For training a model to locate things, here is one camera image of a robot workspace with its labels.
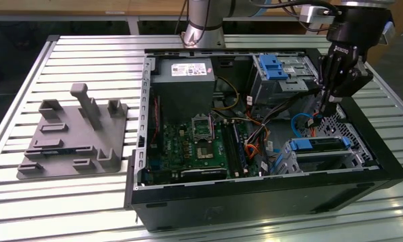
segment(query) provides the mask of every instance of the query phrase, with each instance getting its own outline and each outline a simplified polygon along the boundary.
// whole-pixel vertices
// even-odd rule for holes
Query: wooden surface
[[[0,0],[0,15],[176,16],[182,3],[183,0]],[[264,15],[285,16],[287,14],[282,9],[270,9]]]
[[[0,15],[123,15],[127,5],[128,0],[0,0]]]
[[[128,0],[128,15],[179,15],[183,0]],[[282,9],[267,9],[264,16],[287,16]]]

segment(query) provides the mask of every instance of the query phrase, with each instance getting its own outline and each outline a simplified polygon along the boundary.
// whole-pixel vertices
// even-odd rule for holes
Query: blue cable
[[[301,135],[297,133],[297,131],[296,131],[295,127],[293,127],[293,122],[295,122],[295,118],[296,118],[297,116],[300,116],[300,115],[303,115],[303,116],[305,116],[305,117],[308,117],[308,118],[313,118],[313,116],[309,115],[309,114],[307,114],[307,113],[297,113],[297,114],[291,118],[291,129],[292,129],[292,132],[293,132],[293,134],[295,134],[295,136],[296,136],[297,138],[300,138]]]

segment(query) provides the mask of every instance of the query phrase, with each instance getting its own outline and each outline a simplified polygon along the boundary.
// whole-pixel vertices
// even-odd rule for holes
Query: slotted aluminum surface
[[[317,48],[321,36],[226,36],[230,48]],[[148,233],[132,211],[123,211],[126,164],[114,175],[17,180],[42,99],[74,105],[73,82],[85,82],[102,104],[120,98],[127,113],[123,156],[135,144],[144,48],[180,48],[175,36],[62,36],[47,42],[0,126],[0,241],[403,241],[403,182],[337,212]],[[380,77],[353,96],[403,165],[403,103]]]

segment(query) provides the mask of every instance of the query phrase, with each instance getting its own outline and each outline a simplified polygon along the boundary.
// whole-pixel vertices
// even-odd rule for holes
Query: motherboard
[[[158,185],[256,176],[256,165],[243,152],[244,139],[243,122],[195,117],[163,124],[162,149],[148,157],[146,180]]]

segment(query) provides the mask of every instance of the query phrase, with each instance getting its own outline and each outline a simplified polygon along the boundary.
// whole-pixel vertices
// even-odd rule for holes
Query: sticker
[[[252,105],[252,97],[251,96],[246,96],[246,103],[247,105]]]
[[[106,14],[124,14],[124,12],[120,12],[120,11],[106,11]]]
[[[267,147],[266,147],[266,150],[268,150],[268,151],[274,151],[274,143],[268,140],[267,141]]]
[[[263,161],[260,162],[260,167],[264,171],[267,171],[268,166]]]
[[[295,72],[292,67],[283,68],[283,71],[284,71],[284,72],[292,72],[292,73]]]
[[[206,65],[204,63],[182,63],[171,65],[171,76],[206,76]]]

